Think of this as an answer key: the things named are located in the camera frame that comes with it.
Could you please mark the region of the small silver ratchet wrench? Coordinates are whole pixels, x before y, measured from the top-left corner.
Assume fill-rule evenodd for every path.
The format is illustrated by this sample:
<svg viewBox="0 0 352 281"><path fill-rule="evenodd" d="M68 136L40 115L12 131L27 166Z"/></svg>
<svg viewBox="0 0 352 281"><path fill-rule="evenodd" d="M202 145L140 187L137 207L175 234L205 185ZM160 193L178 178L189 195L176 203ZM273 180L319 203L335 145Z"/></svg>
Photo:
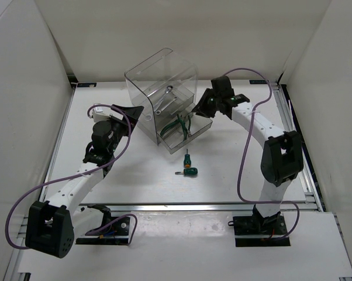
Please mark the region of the small silver ratchet wrench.
<svg viewBox="0 0 352 281"><path fill-rule="evenodd" d="M174 96L173 99L169 102L167 102L164 106L161 108L158 108L157 111L155 112L156 115L160 115L167 107L169 107L174 101L178 99L177 96Z"/></svg>

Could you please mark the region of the small green cutting pliers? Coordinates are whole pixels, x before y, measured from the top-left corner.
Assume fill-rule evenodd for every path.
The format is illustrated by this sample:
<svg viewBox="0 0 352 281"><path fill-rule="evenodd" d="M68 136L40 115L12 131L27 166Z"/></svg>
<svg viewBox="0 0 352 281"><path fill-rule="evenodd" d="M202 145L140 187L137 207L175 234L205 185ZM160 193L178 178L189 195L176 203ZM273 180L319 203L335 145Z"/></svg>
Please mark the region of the small green cutting pliers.
<svg viewBox="0 0 352 281"><path fill-rule="evenodd" d="M182 123L182 130L183 130L183 134L184 134L184 140L186 140L187 138L189 138L192 133L191 133L191 121L192 121L192 115L188 115L183 123Z"/></svg>

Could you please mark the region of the large green cutting pliers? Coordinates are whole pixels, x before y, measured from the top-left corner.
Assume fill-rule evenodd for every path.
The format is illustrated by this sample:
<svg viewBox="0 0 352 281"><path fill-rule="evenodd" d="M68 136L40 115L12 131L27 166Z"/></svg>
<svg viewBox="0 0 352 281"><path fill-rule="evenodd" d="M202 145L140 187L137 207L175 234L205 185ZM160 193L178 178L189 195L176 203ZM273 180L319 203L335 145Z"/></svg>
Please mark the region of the large green cutting pliers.
<svg viewBox="0 0 352 281"><path fill-rule="evenodd" d="M183 123L184 119L182 118L182 116L180 114L177 114L176 119L174 121L172 121L171 123L167 124L160 132L160 136L163 137L169 130L171 130L172 128L176 127L177 125L180 125L181 129L182 129L182 123Z"/></svg>

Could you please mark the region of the clear plastic drawer organizer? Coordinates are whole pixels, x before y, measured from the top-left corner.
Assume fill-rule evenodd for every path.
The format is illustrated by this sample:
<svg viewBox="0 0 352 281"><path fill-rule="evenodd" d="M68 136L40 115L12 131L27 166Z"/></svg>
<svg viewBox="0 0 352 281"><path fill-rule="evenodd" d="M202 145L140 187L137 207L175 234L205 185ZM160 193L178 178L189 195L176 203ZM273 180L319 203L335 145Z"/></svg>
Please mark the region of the clear plastic drawer organizer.
<svg viewBox="0 0 352 281"><path fill-rule="evenodd" d="M196 106L198 68L172 49L159 50L128 69L124 77L132 105L144 106L138 123L139 128L156 145L162 144L170 154L182 149L211 127L211 119L192 113ZM167 85L172 85L173 90L161 104L155 105ZM171 101L174 96L178 99L160 115L156 115L157 109ZM183 140L182 129L177 125L161 137L161 130L174 121L177 114L180 114L183 119L187 115L192 115L192 135L187 140Z"/></svg>

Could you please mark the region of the large silver ratchet wrench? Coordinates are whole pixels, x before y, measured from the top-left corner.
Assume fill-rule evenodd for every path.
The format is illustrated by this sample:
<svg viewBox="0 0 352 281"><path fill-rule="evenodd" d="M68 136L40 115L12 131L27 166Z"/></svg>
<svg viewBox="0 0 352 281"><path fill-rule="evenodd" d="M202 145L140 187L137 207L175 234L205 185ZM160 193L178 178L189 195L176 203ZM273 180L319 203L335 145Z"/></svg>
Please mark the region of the large silver ratchet wrench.
<svg viewBox="0 0 352 281"><path fill-rule="evenodd" d="M155 105L159 105L163 102L163 100L165 99L165 97L173 90L173 86L172 85L167 85L165 87L164 93L162 94L162 96L157 100L157 102L155 103Z"/></svg>

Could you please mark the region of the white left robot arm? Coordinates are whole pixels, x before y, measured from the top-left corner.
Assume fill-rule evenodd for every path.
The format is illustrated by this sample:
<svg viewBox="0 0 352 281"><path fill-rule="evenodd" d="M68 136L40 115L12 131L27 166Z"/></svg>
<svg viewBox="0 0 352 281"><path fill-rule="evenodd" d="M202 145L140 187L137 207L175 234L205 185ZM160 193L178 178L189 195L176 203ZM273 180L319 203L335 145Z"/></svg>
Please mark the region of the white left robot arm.
<svg viewBox="0 0 352 281"><path fill-rule="evenodd" d="M118 160L120 141L130 139L137 124L152 120L153 113L145 103L130 107L108 105L119 114L103 112L104 104L88 109L93 119L91 140L85 148L80 167L73 176L65 177L62 188L44 202L35 201L29 208L25 246L56 258L65 257L74 243L130 245L137 221L134 214L113 215L103 204L80 204L88 193L110 172Z"/></svg>

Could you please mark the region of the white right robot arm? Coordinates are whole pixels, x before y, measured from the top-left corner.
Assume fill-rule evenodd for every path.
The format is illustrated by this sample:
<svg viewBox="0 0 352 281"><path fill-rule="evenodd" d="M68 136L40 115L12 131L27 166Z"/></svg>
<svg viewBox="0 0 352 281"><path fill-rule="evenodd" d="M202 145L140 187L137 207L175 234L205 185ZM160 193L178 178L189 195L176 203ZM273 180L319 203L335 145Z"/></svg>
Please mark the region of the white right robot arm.
<svg viewBox="0 0 352 281"><path fill-rule="evenodd" d="M260 169L264 184L260 198L252 202L252 215L240 221L239 227L244 234L273 231L286 190L303 170L301 137L297 131L277 127L245 95L235 94L228 76L214 78L211 85L192 111L205 118L220 112L248 132L247 145L255 139L263 150Z"/></svg>

